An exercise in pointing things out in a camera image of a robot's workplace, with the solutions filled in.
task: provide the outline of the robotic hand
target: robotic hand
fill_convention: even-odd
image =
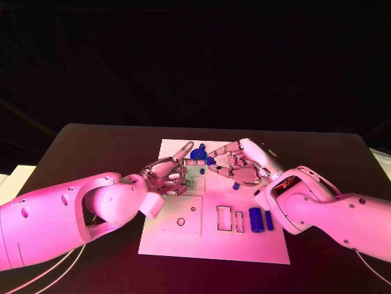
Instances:
[[[138,210],[156,218],[163,194],[186,191],[182,165],[205,165],[184,159],[193,142],[174,156],[148,164],[138,174],[120,178],[102,173],[43,188],[0,206],[0,271],[45,262],[117,230]],[[82,202],[104,221],[85,225]]]
[[[293,234],[318,227],[347,248],[391,262],[391,202],[342,194],[333,184],[307,167],[284,171],[275,153],[241,139],[209,153],[228,155],[228,167],[209,169],[245,186],[262,185],[255,202],[271,210],[280,225]]]

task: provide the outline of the dark table surface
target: dark table surface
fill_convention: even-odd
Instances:
[[[137,172],[157,159],[163,138],[252,138],[278,153],[284,166],[308,166],[342,193],[391,200],[391,182],[357,135],[82,124],[62,129],[20,193],[98,173],[124,176]],[[295,236],[284,233],[291,265],[277,265],[138,255],[143,223],[138,213],[123,228],[86,245],[69,273],[45,293],[391,293],[355,252],[314,227]],[[365,258],[391,281],[391,264]],[[39,275],[56,260],[0,272],[0,293]],[[42,289],[71,263],[66,260],[17,293]]]

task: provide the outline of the blue object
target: blue object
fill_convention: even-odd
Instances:
[[[264,220],[261,218],[261,211],[258,207],[252,207],[248,210],[248,214],[251,216],[251,232],[262,233],[264,232]]]
[[[264,212],[264,217],[267,218],[268,231],[272,231],[272,217],[269,210]]]
[[[212,157],[208,157],[208,158],[206,158],[206,164],[208,164],[208,165],[216,164],[216,161],[213,160]]]
[[[192,150],[190,154],[189,154],[189,158],[190,159],[196,159],[196,160],[206,160],[206,146],[205,144],[200,144],[200,147],[195,150]]]

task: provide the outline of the black backdrop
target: black backdrop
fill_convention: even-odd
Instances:
[[[391,152],[391,11],[105,7],[0,3],[0,172],[66,123],[350,132]]]

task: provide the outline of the blue battery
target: blue battery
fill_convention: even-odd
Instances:
[[[268,231],[272,231],[272,216],[269,210],[264,212],[264,217],[267,218]]]
[[[261,233],[264,232],[264,221],[261,219],[261,211],[258,207],[252,207],[248,210],[248,215],[251,216],[251,232]]]

